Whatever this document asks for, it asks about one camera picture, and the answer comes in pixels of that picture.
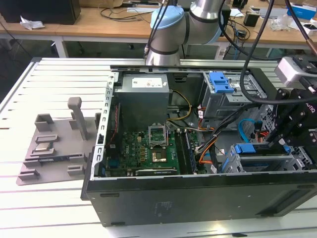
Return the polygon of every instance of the blue clip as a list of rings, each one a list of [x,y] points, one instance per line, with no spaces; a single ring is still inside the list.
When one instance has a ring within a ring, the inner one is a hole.
[[[284,147],[284,150],[285,150],[288,154],[290,154],[290,153],[292,152],[292,150],[291,150],[291,148],[290,148],[289,146],[283,145],[283,147]]]
[[[241,153],[255,153],[256,150],[254,149],[253,144],[251,143],[246,143],[246,144],[237,144],[234,146],[234,149],[236,153],[241,154]]]
[[[222,72],[210,72],[209,82],[214,86],[216,93],[233,93],[234,89],[231,88],[228,79]]]

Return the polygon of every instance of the yellow wire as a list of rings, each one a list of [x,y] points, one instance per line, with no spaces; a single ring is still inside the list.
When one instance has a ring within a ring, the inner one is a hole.
[[[183,120],[183,119],[189,117],[190,113],[192,112],[192,105],[190,105],[190,102],[188,101],[188,99],[183,94],[181,94],[179,91],[176,91],[176,90],[173,90],[173,91],[178,93],[179,95],[182,96],[182,98],[185,99],[185,101],[188,103],[189,110],[188,110],[188,113],[185,116],[183,116],[183,117],[180,117],[180,118],[168,118],[167,120]]]

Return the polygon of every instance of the black cable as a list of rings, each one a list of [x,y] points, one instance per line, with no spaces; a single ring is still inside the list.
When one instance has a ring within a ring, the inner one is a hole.
[[[236,21],[234,21],[234,20],[230,20],[231,22],[234,22],[234,24],[238,24],[238,25],[240,25],[240,26],[242,26],[244,29],[246,29],[247,31],[248,31],[248,33],[249,33],[249,35],[248,35],[248,37],[244,37],[244,39],[240,39],[240,40],[247,40],[247,39],[249,39],[250,38],[250,36],[251,36],[251,32],[250,32],[250,30],[247,28],[247,27],[245,27],[244,25],[242,25],[242,24],[240,24],[239,22],[236,22]]]
[[[186,59],[186,56],[185,56],[185,51],[184,51],[184,46],[183,46],[183,44],[182,44],[182,51],[183,51],[183,57],[184,57],[184,59]]]
[[[258,33],[258,35],[257,35],[257,37],[256,37],[256,39],[251,47],[250,54],[248,55],[244,65],[243,65],[243,68],[241,71],[241,76],[240,76],[241,91],[244,94],[244,96],[248,100],[250,100],[251,102],[261,103],[261,104],[269,104],[269,105],[283,104],[283,105],[285,105],[285,104],[302,104],[302,103],[309,103],[309,102],[317,101],[317,96],[313,96],[313,97],[305,98],[305,99],[287,99],[287,100],[269,100],[269,99],[264,99],[264,98],[256,98],[256,97],[251,96],[245,88],[244,76],[245,76],[246,71],[248,69],[248,64],[250,62],[251,55],[254,52],[255,48],[257,47],[259,39],[264,31],[265,25],[268,21],[269,15],[270,15],[271,10],[273,8],[273,4],[274,4],[274,0],[270,0],[265,18],[264,18],[263,23],[262,23],[262,26],[261,26],[259,33]]]
[[[163,6],[164,6],[163,4],[160,6],[159,11],[158,11],[157,18],[155,19],[153,28],[151,29],[151,33],[150,33],[150,36],[149,36],[149,39],[148,39],[148,47],[150,47],[150,41],[152,41],[152,35],[153,35],[154,27],[156,26],[157,21],[159,20],[159,15],[160,15],[160,12],[161,12],[162,9],[163,9]]]
[[[17,39],[16,39],[14,36],[12,36],[12,34],[5,28],[5,26],[2,24],[1,21],[0,21],[0,24],[1,24],[1,26],[4,28],[4,30],[12,37],[12,39],[14,39],[15,42],[17,42],[17,43],[20,45],[20,47],[25,51],[25,53],[26,53],[29,57],[33,58],[33,56],[20,44],[20,42],[18,42]]]
[[[157,29],[158,29],[158,27],[159,27],[159,25],[160,25],[160,22],[163,20],[163,17],[164,17],[164,15],[165,15],[165,13],[166,13],[166,10],[167,10],[167,8],[168,8],[168,6],[169,6],[169,2],[170,2],[170,0],[167,0],[166,6],[165,6],[165,8],[164,8],[164,10],[163,10],[162,16],[160,17],[160,19],[159,19],[157,25],[153,25],[153,27],[155,27],[155,29],[154,29],[153,34],[152,34],[152,37],[150,38],[149,43],[148,43],[148,47],[149,47],[149,48],[151,47],[152,40],[153,40],[153,38],[154,38],[155,33],[157,32]]]
[[[232,29],[233,29],[233,40],[234,40],[234,38],[235,38],[235,28],[234,28],[234,26],[231,25],[231,24],[227,24],[227,25],[228,25],[228,26],[231,26]],[[230,44],[229,48],[228,48],[227,51],[224,53],[223,58],[225,58],[225,57],[227,56],[227,54],[230,55],[229,51],[231,50],[231,47],[232,47],[232,44]]]
[[[221,10],[222,10],[222,7],[223,7],[223,5],[224,5],[224,2],[225,2],[225,0],[222,0],[222,3],[221,3],[220,8],[219,8],[219,10],[218,10],[218,16],[221,16]],[[252,56],[251,53],[248,53],[248,52],[244,51],[242,48],[240,48],[236,43],[234,43],[234,42],[230,39],[230,37],[228,36],[228,34],[225,32],[225,29],[224,29],[224,27],[223,27],[223,25],[222,25],[222,23],[221,23],[220,17],[218,17],[218,25],[219,25],[219,28],[221,29],[221,32],[222,32],[223,35],[227,38],[227,40],[228,40],[238,51],[240,51],[240,52],[243,53],[244,55],[246,55],[246,56],[251,55],[252,58],[257,59],[257,60],[280,60],[280,59],[281,59],[281,57],[277,57],[277,58],[262,58],[262,57]]]
[[[120,18],[116,18],[116,17],[110,17],[110,16],[106,16],[103,14],[104,11],[106,11],[108,8],[105,8],[103,9],[101,12],[100,12],[100,15],[105,17],[105,18],[108,18],[110,20],[124,20],[124,19],[127,19],[129,20],[129,18],[132,18],[132,17],[136,17],[136,16],[141,16],[141,15],[145,15],[145,14],[149,14],[149,13],[152,13],[151,12],[143,12],[143,13],[139,13],[139,14],[136,14],[136,15],[132,15],[132,16],[126,16],[126,17],[120,17]]]

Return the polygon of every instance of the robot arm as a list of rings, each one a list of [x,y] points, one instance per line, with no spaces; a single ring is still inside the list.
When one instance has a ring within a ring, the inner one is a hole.
[[[180,65],[180,45],[216,41],[221,34],[217,13],[219,7],[220,0],[196,0],[189,13],[178,6],[167,6],[150,46],[146,47],[146,51],[149,51],[146,65]],[[158,13],[159,9],[152,14],[151,28],[155,27]]]

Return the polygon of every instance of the sticker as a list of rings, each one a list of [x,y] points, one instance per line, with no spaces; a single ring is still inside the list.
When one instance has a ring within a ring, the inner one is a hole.
[[[198,117],[203,119],[204,118],[204,112],[203,111],[198,111]]]
[[[52,162],[54,161],[53,159],[42,159],[42,160],[39,160],[39,162]]]
[[[214,174],[217,173],[217,169],[216,169],[216,167],[215,167],[214,165],[211,165],[210,169],[211,169],[211,171],[212,171]]]
[[[220,149],[216,155],[224,155],[224,149]]]
[[[133,78],[132,88],[162,88],[161,78]]]
[[[154,204],[154,216],[155,217],[165,217],[171,213],[173,207],[173,202],[156,202]]]
[[[231,83],[230,85],[231,87],[240,88],[240,84],[238,83]]]

